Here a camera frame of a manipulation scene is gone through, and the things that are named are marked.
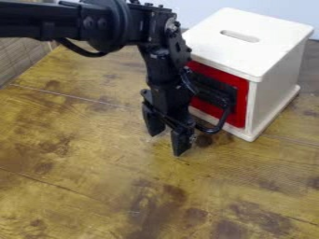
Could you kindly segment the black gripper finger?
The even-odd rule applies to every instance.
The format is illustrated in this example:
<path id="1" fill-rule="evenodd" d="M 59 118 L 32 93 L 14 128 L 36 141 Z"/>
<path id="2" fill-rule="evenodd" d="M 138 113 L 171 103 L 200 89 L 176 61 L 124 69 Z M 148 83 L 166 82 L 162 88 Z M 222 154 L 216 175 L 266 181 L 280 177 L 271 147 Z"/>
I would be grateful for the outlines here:
<path id="1" fill-rule="evenodd" d="M 147 131 L 151 136 L 156 136 L 166 129 L 166 124 L 160 120 L 160 116 L 147 104 L 142 104 L 142 114 Z"/>
<path id="2" fill-rule="evenodd" d="M 172 150 L 176 157 L 192 147 L 195 139 L 196 135 L 194 128 L 178 128 L 171 131 Z"/>

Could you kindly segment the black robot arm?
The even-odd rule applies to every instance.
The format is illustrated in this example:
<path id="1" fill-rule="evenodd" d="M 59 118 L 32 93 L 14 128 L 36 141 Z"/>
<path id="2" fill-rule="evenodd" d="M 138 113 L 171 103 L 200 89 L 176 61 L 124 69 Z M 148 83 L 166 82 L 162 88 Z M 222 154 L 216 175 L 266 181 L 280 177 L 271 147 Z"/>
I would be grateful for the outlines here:
<path id="1" fill-rule="evenodd" d="M 178 14 L 139 0 L 56 3 L 0 0 L 0 37 L 56 41 L 78 54 L 99 58 L 135 45 L 147 68 L 142 114 L 148 133 L 171 131 L 172 150 L 192 146 L 196 123 L 188 111 L 192 61 Z"/>

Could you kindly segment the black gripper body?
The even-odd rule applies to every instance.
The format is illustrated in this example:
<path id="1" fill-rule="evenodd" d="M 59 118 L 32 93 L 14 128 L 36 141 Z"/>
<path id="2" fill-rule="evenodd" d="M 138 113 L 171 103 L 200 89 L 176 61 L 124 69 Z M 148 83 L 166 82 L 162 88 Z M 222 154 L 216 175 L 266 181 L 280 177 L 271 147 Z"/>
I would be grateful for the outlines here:
<path id="1" fill-rule="evenodd" d="M 172 60 L 167 52 L 144 53 L 142 58 L 147 69 L 148 90 L 142 90 L 143 104 L 147 104 L 172 130 L 195 128 L 188 105 L 194 95 L 190 85 L 188 62 Z"/>

